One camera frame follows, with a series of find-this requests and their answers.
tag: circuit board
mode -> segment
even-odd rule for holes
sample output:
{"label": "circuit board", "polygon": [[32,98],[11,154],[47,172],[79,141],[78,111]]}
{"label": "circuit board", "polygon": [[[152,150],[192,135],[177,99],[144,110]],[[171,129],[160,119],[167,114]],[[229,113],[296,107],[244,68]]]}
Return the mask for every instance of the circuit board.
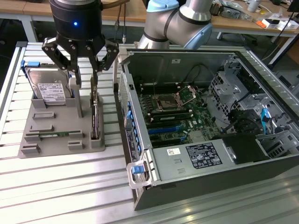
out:
{"label": "circuit board", "polygon": [[206,141],[220,133],[200,93],[190,86],[181,89],[177,93],[139,95],[154,148]]}

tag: desk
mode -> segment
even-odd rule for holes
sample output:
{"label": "desk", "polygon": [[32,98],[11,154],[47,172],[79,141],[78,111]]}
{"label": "desk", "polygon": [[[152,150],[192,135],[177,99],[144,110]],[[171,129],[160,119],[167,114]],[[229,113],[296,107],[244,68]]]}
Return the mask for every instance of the desk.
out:
{"label": "desk", "polygon": [[[237,1],[243,10],[252,15],[254,19],[259,17],[259,13],[251,13],[247,11],[247,5],[244,2]],[[269,2],[262,2],[262,5],[267,7],[272,12],[278,12],[280,9],[283,11],[283,16],[289,16],[290,13],[285,8],[273,5]],[[126,4],[126,25],[144,27],[146,19],[146,9],[141,0],[130,0]],[[108,9],[103,11],[103,24],[114,25],[117,19],[118,8]],[[36,32],[34,30],[32,21],[54,21],[49,5],[49,0],[44,0],[44,3],[30,3],[24,0],[0,0],[0,18],[3,19],[17,19],[21,20],[26,32],[28,41],[36,42]],[[120,17],[120,26],[123,25],[123,16]],[[221,16],[212,17],[213,31],[219,32],[218,38],[221,39],[223,33],[235,33],[235,34],[249,34],[249,35],[268,35],[278,36],[278,29],[263,29],[253,22],[233,20],[223,18]],[[284,31],[281,36],[288,37],[288,40],[279,50],[279,52],[271,60],[272,64],[280,54],[286,49],[292,40],[299,33],[297,30]]]}

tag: sticker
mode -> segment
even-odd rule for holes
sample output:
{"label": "sticker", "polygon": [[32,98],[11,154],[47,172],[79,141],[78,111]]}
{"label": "sticker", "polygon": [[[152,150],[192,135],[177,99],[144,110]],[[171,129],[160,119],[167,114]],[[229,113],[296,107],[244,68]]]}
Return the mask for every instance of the sticker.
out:
{"label": "sticker", "polygon": [[37,85],[45,102],[65,101],[61,83],[38,83]]}
{"label": "sticker", "polygon": [[186,149],[195,169],[222,164],[222,161],[211,142],[187,146]]}
{"label": "sticker", "polygon": [[175,119],[175,117],[161,118],[160,120],[172,120],[172,119]]}
{"label": "sticker", "polygon": [[181,62],[181,59],[173,59],[171,61],[171,64],[180,64],[180,62]]}
{"label": "sticker", "polygon": [[127,142],[128,142],[128,147],[129,147],[129,152],[131,155],[132,162],[136,162],[139,160],[139,155],[135,147],[135,139],[133,137],[132,130],[126,129],[126,134],[127,134]]}
{"label": "sticker", "polygon": [[168,155],[178,155],[181,154],[179,148],[171,148],[167,150]]}
{"label": "sticker", "polygon": [[40,138],[54,138],[54,137],[58,137],[57,134],[46,134],[46,135],[41,135],[39,136]]}

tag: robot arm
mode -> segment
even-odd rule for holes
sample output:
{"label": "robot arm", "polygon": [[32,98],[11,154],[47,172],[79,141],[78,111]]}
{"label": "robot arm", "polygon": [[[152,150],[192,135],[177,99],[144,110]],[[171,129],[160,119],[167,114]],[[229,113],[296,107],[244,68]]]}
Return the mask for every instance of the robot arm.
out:
{"label": "robot arm", "polygon": [[179,8],[176,0],[150,0],[138,48],[166,49],[170,40],[186,49],[197,49],[212,32],[211,4],[212,0],[187,0]]}
{"label": "robot arm", "polygon": [[[114,7],[127,0],[111,3],[105,8]],[[88,57],[93,68],[91,77],[91,108],[93,112],[91,138],[99,139],[98,132],[98,76],[108,70],[118,55],[116,43],[105,40],[101,27],[100,0],[50,0],[51,10],[56,25],[56,38],[46,38],[42,49],[62,70],[68,70],[76,78],[76,85],[81,87],[81,75],[78,67],[79,57]],[[70,60],[58,49],[60,45],[70,54]],[[106,47],[107,54],[98,60],[97,53]]]}

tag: black cable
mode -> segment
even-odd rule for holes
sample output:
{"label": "black cable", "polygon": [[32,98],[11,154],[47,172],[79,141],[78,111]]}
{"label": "black cable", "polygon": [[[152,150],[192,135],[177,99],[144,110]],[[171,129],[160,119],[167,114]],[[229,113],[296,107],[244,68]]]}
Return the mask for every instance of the black cable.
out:
{"label": "black cable", "polygon": [[270,134],[274,134],[274,129],[273,129],[273,119],[274,119],[274,121],[275,121],[275,123],[277,123],[277,121],[278,121],[278,119],[281,119],[283,116],[285,115],[285,112],[283,112],[283,113],[281,113],[281,115],[280,116],[274,116],[274,117],[271,117],[270,118]]}
{"label": "black cable", "polygon": [[125,4],[125,12],[123,15],[123,28],[124,28],[124,35],[127,36],[127,27],[126,27],[126,4]]}
{"label": "black cable", "polygon": [[199,66],[198,68],[199,68],[199,70],[198,70],[197,76],[194,77],[194,79],[193,79],[193,81],[192,81],[193,83],[195,82],[196,78],[200,75],[201,67]]}
{"label": "black cable", "polygon": [[188,78],[188,76],[190,75],[190,73],[192,72],[192,70],[195,69],[197,66],[200,66],[200,63],[194,65],[194,66],[191,68],[191,70],[187,73],[187,75],[185,76],[185,78],[183,79],[183,81],[181,82],[181,84],[183,84],[183,83],[187,80],[187,78]]}
{"label": "black cable", "polygon": [[277,38],[275,39],[275,41],[268,47],[268,49],[265,51],[265,53],[263,54],[263,56],[262,56],[261,58],[264,58],[265,55],[268,53],[268,51],[272,48],[272,46],[273,46],[274,44],[277,43],[279,37],[280,37],[281,34],[284,32],[285,28],[286,28],[287,25],[289,24],[289,22],[290,22],[291,18],[293,17],[293,15],[294,15],[294,12],[292,12],[292,14],[291,14],[291,16],[290,16],[288,22],[286,23],[285,27],[280,31],[280,33],[279,33],[279,35],[277,36]]}
{"label": "black cable", "polygon": [[235,101],[232,105],[231,105],[231,107],[230,107],[230,109],[229,109],[229,112],[231,113],[231,111],[232,111],[232,108],[233,108],[233,106],[234,105],[236,105],[237,103],[240,103],[242,100],[244,100],[247,96],[249,96],[250,95],[250,92],[248,92],[248,93],[246,93],[241,99],[239,99],[238,101]]}
{"label": "black cable", "polygon": [[198,63],[198,64],[194,65],[194,66],[191,68],[191,70],[187,73],[187,75],[185,76],[185,78],[183,79],[183,81],[182,81],[181,83],[184,83],[184,82],[187,80],[187,78],[188,78],[188,76],[190,75],[191,71],[192,71],[195,67],[197,67],[197,66],[199,66],[199,70],[201,70],[200,66],[205,67],[205,68],[210,72],[210,74],[211,74],[213,77],[216,76],[216,75],[210,70],[210,68],[207,67],[205,64],[203,64],[203,63]]}
{"label": "black cable", "polygon": [[242,120],[250,121],[252,124],[254,124],[255,126],[257,126],[258,129],[260,129],[260,126],[259,126],[254,120],[252,120],[252,119],[250,119],[250,118],[240,118],[240,119],[235,120],[233,123],[231,123],[231,124],[228,125],[227,127],[223,128],[223,129],[222,129],[222,132],[223,132],[223,133],[226,133],[226,131],[227,131],[228,129],[230,129],[232,126],[234,126],[236,123],[238,123],[238,122],[240,122],[240,121],[242,121]]}
{"label": "black cable", "polygon": [[115,29],[114,40],[116,40],[118,26],[120,25],[120,16],[121,16],[121,5],[120,5],[120,10],[118,11],[117,20],[115,21],[114,24],[114,29]]}

